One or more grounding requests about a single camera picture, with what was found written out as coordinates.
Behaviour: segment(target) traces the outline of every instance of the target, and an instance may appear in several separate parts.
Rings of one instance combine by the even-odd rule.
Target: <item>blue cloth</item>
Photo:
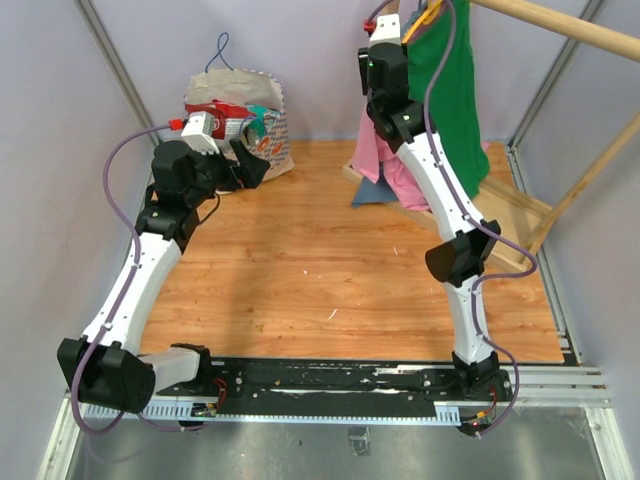
[[[355,197],[353,197],[351,206],[358,208],[367,203],[389,203],[397,201],[398,197],[396,197],[396,194],[393,193],[393,190],[391,190],[391,187],[385,180],[384,174],[382,173],[382,164],[380,164],[380,178],[378,179],[378,183],[373,183],[364,177],[362,182],[360,182],[360,187]]]

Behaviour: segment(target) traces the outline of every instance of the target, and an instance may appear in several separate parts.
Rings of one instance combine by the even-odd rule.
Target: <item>red cap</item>
[[[169,128],[171,130],[182,130],[184,127],[184,122],[181,118],[174,118],[169,120]]]
[[[373,20],[370,22],[369,20],[365,20],[364,22],[362,22],[362,28],[365,32],[371,35],[376,29],[376,21]]]

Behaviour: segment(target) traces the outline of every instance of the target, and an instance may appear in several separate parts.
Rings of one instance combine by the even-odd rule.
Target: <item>metal floor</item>
[[[92,454],[80,438],[67,479],[604,478],[580,408],[516,408],[484,440],[453,427],[395,425],[371,426],[369,438],[368,452],[355,445],[358,456],[349,425],[214,423],[172,434],[124,420],[91,439]]]

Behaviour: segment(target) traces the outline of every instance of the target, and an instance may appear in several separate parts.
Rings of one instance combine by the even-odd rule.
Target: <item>wooden floor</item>
[[[440,240],[386,206],[351,208],[341,168],[353,148],[294,143],[293,171],[223,196],[165,283],[141,351],[450,360],[446,295],[424,263]],[[490,154],[510,182],[501,146]],[[562,361],[537,274],[485,284],[485,306],[491,336],[519,361]]]

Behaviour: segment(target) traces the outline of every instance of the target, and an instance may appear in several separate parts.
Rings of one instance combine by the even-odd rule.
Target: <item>metal plate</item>
[[[192,415],[194,404],[216,399],[197,400],[162,400],[153,399],[142,412],[143,416],[154,421],[199,421],[199,422],[259,422],[259,423],[313,423],[332,425],[430,425],[457,426],[460,425],[458,407],[439,405],[433,407],[431,416],[395,417],[395,416],[345,416],[345,415],[251,415],[236,413],[219,413],[215,417],[195,417]],[[90,405],[84,414],[86,420],[105,421],[115,418],[115,410]],[[125,419],[136,420],[136,416],[126,414]]]
[[[220,423],[166,434],[125,420],[91,439],[100,461],[79,442],[67,479],[604,478],[580,408],[518,408],[482,441],[454,428],[375,425],[368,440],[369,456],[358,457],[347,425]]]

